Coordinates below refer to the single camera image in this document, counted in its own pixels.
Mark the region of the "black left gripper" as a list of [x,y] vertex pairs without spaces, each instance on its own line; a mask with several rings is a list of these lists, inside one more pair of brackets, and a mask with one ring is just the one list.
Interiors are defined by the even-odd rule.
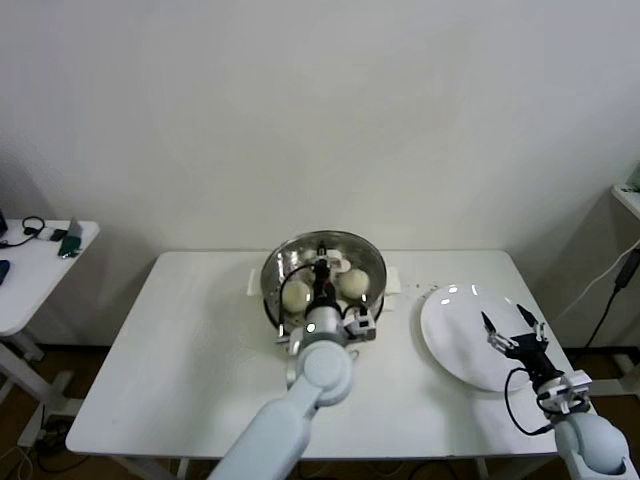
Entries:
[[334,286],[331,282],[331,272],[334,271],[335,258],[327,253],[327,247],[323,241],[320,241],[316,250],[316,263],[326,267],[315,267],[313,281],[313,302],[333,302]]

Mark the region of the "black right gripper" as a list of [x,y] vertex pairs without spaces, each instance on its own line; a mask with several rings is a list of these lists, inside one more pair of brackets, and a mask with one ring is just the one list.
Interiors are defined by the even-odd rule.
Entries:
[[545,324],[539,322],[532,312],[520,304],[519,313],[533,333],[518,335],[510,339],[500,334],[484,311],[481,312],[488,343],[507,358],[519,361],[533,383],[546,383],[563,375],[546,355],[548,339]]

